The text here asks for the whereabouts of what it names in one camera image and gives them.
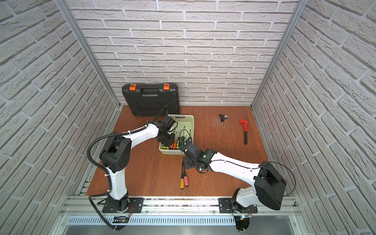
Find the black yellow handle screwdriver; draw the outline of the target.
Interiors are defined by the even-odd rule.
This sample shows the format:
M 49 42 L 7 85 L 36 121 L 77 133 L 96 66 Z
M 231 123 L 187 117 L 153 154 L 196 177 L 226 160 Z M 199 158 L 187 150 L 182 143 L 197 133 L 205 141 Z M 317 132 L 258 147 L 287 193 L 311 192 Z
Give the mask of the black yellow handle screwdriver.
M 176 146 L 175 146 L 175 149 L 176 149 L 176 150 L 180 149 L 180 140 L 181 140 L 181 137 L 180 137 L 180 135 L 178 134 L 178 135 L 177 135 Z

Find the green handle screwdriver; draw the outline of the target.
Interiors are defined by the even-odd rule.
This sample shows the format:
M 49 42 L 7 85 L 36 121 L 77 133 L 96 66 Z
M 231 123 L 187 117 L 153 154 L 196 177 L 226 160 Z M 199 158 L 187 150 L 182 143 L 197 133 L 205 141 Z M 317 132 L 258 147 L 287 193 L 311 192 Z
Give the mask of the green handle screwdriver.
M 179 144 L 180 149 L 183 149 L 183 146 L 184 146 L 184 143 L 185 143 L 185 137 L 183 136 L 182 133 L 183 133 L 183 130 L 180 133 L 180 144 Z
M 191 137 L 191 130 L 189 131 L 189 138 L 187 139 L 187 143 L 192 143 L 192 137 Z

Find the pink handle screwdriver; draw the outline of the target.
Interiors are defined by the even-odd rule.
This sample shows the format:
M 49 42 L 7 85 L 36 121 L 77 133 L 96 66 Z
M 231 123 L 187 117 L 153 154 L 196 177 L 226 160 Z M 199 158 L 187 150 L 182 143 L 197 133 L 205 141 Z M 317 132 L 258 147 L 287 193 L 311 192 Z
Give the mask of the pink handle screwdriver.
M 185 167 L 185 164 L 184 162 L 182 162 L 182 179 L 183 179 L 183 182 L 184 182 L 184 187 L 188 187 L 189 186 L 189 180 L 188 180 L 188 176 L 186 174 L 186 167 Z

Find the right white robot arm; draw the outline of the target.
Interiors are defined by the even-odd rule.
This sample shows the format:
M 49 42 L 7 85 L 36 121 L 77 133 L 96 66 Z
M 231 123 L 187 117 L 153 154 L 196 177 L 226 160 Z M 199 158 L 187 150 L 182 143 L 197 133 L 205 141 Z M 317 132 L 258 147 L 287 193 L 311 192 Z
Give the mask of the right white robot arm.
M 234 192 L 230 200 L 234 210 L 249 211 L 250 206 L 259 204 L 275 211 L 281 209 L 287 182 L 270 162 L 242 162 L 212 149 L 202 151 L 192 142 L 183 145 L 181 151 L 185 155 L 183 163 L 187 169 L 194 168 L 199 173 L 224 173 L 250 185 Z

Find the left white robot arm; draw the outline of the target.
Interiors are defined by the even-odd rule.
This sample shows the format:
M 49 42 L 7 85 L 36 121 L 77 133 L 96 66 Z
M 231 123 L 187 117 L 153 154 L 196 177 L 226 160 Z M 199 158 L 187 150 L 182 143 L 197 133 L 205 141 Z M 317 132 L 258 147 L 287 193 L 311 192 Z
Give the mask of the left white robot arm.
M 130 161 L 131 150 L 135 146 L 156 138 L 162 144 L 171 145 L 174 134 L 171 133 L 175 120 L 165 116 L 162 121 L 152 121 L 145 126 L 124 133 L 113 132 L 106 138 L 100 159 L 109 179 L 109 197 L 121 201 L 127 197 L 125 168 Z

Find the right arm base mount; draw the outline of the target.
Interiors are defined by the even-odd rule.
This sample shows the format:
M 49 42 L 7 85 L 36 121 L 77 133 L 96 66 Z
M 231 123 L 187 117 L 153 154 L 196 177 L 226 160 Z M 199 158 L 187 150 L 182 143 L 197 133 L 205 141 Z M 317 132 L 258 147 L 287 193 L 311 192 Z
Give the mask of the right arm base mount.
M 231 198 L 219 198 L 218 199 L 219 211 L 220 213 L 247 213 L 247 214 L 256 214 L 258 209 L 256 205 L 250 205 L 248 207 L 243 207 L 240 204 L 236 203 Z

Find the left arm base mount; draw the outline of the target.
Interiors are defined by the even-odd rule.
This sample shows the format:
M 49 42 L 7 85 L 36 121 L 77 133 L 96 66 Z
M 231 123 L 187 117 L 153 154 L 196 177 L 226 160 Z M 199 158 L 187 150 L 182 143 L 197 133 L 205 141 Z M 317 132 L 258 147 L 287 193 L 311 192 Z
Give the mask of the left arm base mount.
M 108 197 L 104 203 L 103 213 L 141 213 L 143 208 L 144 198 L 142 197 L 128 197 L 125 199 L 115 200 Z

